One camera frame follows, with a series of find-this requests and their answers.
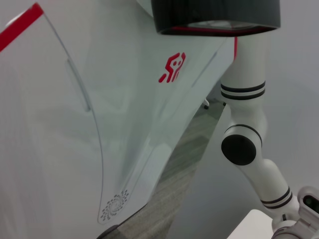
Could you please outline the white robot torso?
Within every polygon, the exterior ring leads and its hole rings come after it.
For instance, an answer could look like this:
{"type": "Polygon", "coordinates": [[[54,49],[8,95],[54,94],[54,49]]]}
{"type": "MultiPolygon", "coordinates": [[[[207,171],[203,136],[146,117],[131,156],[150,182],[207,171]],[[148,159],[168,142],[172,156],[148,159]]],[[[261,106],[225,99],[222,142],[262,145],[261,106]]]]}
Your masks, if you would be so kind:
{"type": "Polygon", "coordinates": [[[150,200],[234,39],[137,0],[0,0],[0,239],[98,239],[150,200]]]}

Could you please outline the black robot head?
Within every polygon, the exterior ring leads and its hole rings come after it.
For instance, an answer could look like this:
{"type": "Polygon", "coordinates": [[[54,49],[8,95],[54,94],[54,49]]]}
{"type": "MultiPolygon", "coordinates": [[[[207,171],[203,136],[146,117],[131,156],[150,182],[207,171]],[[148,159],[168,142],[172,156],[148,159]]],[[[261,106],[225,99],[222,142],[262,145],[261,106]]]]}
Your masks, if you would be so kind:
{"type": "Polygon", "coordinates": [[[280,0],[151,0],[157,33],[237,37],[281,27],[280,0]]]}

